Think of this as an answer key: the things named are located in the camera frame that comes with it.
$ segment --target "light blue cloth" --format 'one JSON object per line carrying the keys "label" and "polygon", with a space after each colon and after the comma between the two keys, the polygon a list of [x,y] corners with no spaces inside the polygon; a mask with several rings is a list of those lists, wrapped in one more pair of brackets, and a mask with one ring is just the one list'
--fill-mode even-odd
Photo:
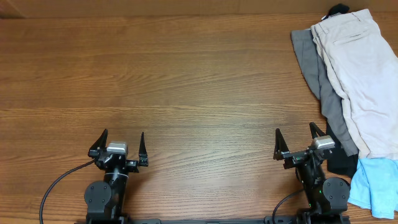
{"label": "light blue cloth", "polygon": [[394,210],[398,211],[398,161],[358,160],[348,202],[371,209],[376,218],[394,219]]}

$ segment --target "wooden surface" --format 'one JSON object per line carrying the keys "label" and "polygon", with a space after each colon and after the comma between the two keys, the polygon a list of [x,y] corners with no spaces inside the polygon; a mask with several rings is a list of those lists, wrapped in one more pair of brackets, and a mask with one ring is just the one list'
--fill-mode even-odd
{"label": "wooden surface", "polygon": [[[373,15],[397,53],[398,14]],[[275,128],[291,151],[310,144],[309,122],[325,128],[290,41],[321,16],[0,21],[0,223],[38,223],[48,186],[89,161],[104,128],[130,158],[146,133],[150,166],[127,187],[134,218],[271,215],[301,188],[272,160]],[[95,166],[64,178],[45,223],[83,220],[84,190],[102,178]],[[300,195],[278,214],[306,206]],[[353,205],[346,214],[376,221]]]}

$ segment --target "cloth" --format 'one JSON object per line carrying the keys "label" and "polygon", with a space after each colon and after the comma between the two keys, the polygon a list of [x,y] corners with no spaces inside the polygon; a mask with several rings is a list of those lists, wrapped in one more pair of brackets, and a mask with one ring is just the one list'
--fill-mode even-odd
{"label": "cloth", "polygon": [[359,158],[398,159],[398,58],[369,10],[311,26]]}
{"label": "cloth", "polygon": [[341,148],[341,143],[336,138],[328,123],[326,123],[326,134],[335,142],[335,149],[333,150],[331,157],[327,160],[328,171],[334,174],[346,175],[349,178],[353,178],[358,165],[358,154],[352,156],[346,155],[345,151]]}
{"label": "cloth", "polygon": [[331,130],[343,146],[347,156],[357,154],[358,148],[349,135],[343,117],[341,97],[336,94],[329,82],[325,64],[317,54],[311,31],[294,30],[291,36],[294,52],[305,81],[313,94],[321,101],[322,114],[327,118]]}
{"label": "cloth", "polygon": [[398,211],[398,161],[360,159],[348,202],[371,209],[376,218],[394,219],[394,210]]}

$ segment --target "gray cloth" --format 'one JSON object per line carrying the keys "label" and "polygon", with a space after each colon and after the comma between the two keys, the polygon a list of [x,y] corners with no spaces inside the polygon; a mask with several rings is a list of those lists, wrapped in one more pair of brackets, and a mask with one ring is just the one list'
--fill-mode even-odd
{"label": "gray cloth", "polygon": [[298,64],[313,94],[321,101],[322,114],[327,118],[331,130],[343,146],[347,156],[358,153],[358,148],[349,135],[343,117],[341,97],[331,86],[325,64],[312,41],[311,30],[292,31],[292,42]]}

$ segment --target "black cloth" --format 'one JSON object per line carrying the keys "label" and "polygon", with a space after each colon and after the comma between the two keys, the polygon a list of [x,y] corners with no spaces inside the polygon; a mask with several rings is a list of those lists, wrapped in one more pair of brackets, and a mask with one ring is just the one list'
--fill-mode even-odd
{"label": "black cloth", "polygon": [[330,135],[330,137],[335,142],[335,149],[333,153],[328,159],[328,171],[334,174],[346,175],[350,178],[353,178],[356,172],[356,166],[358,164],[358,155],[347,156],[344,149],[341,147],[341,143],[336,138],[335,134],[331,130],[329,123],[326,123],[326,134]]}

